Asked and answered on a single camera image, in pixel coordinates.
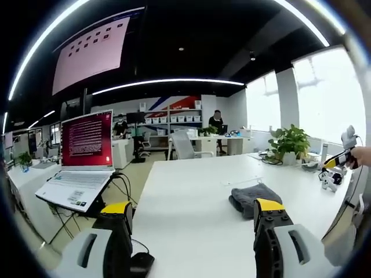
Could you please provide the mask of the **person's right hand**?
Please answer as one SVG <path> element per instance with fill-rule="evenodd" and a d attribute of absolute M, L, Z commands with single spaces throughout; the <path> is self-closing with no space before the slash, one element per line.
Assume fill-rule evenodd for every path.
<path fill-rule="evenodd" d="M 371 166 L 371 147 L 354 147 L 351 155 L 355 160 L 345 164 L 350 169 L 356 169 L 358 166 Z"/>

